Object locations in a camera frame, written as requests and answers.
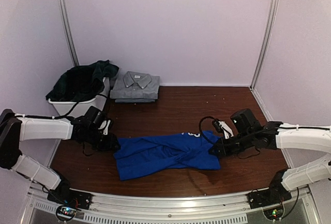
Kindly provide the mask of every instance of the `wooden floor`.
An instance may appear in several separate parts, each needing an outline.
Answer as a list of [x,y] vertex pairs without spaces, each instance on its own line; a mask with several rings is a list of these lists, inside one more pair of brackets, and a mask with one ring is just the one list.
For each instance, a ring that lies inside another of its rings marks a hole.
[[[230,122],[234,112],[250,108],[262,125],[266,122],[250,90],[245,87],[161,87],[156,103],[109,102],[112,132],[118,137],[198,133],[198,122],[212,115]],[[203,126],[212,130],[209,122]],[[255,153],[246,151],[241,156]],[[218,195],[267,187],[275,172],[287,167],[280,150],[262,150],[246,160],[231,156],[220,160],[221,170],[168,169],[121,182],[111,152],[82,154],[81,145],[62,141],[52,168],[67,177],[73,188],[139,197],[188,197]]]

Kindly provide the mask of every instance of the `dark green cloth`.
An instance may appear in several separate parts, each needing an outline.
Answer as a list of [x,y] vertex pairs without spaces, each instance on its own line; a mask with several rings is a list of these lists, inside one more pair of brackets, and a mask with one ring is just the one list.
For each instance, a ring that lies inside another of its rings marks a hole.
[[51,101],[88,101],[104,89],[103,78],[113,78],[118,67],[107,61],[73,67],[64,73],[46,95]]

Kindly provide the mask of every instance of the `metal pole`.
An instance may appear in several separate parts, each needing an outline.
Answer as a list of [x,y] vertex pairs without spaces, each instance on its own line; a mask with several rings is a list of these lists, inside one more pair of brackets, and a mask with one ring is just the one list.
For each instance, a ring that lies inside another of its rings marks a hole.
[[65,0],[58,0],[59,7],[60,7],[60,12],[62,16],[62,23],[64,27],[64,32],[70,52],[70,56],[72,59],[72,63],[74,66],[79,66],[79,61],[77,58],[76,50],[73,44],[73,39],[72,39],[72,34],[71,34],[71,29],[69,25],[69,19],[68,19],[68,12],[67,12],[67,7],[66,7],[66,2]]
[[261,51],[260,51],[260,56],[259,56],[259,60],[258,60],[258,64],[257,67],[255,69],[255,73],[253,76],[253,80],[251,83],[251,90],[254,90],[258,78],[260,76],[261,73],[261,69],[263,66],[263,62],[267,53],[267,49],[268,49],[268,45],[270,42],[270,36],[271,36],[271,31],[273,29],[274,26],[274,21],[275,21],[275,17],[276,17],[276,13],[277,13],[277,8],[278,8],[278,3],[279,0],[271,0],[270,2],[270,9],[269,9],[269,15],[268,15],[268,19],[267,19],[267,26],[265,29],[265,33],[264,33],[264,38],[263,38],[263,42],[262,42],[262,47],[261,47]]

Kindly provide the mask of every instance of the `white wall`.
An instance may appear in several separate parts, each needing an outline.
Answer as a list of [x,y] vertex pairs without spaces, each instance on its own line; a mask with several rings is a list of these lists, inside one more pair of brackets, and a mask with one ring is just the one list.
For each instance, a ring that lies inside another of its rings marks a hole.
[[163,85],[246,85],[270,0],[66,0],[81,64],[110,59]]
[[[72,66],[57,0],[0,0],[0,111],[55,114],[45,95]],[[54,140],[21,150],[46,163]],[[29,182],[0,169],[0,223],[18,223]]]
[[[331,0],[280,0],[257,91],[274,120],[331,125]],[[320,153],[289,150],[295,166]],[[331,183],[311,186],[323,223],[329,224]]]

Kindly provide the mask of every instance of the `blue cloth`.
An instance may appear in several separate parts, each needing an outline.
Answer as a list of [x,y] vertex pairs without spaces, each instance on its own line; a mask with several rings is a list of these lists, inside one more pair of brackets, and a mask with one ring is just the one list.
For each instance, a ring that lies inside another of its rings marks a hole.
[[[204,134],[215,143],[212,131]],[[121,180],[147,176],[168,168],[219,170],[218,158],[208,153],[212,147],[199,134],[118,139],[121,149],[114,154]]]

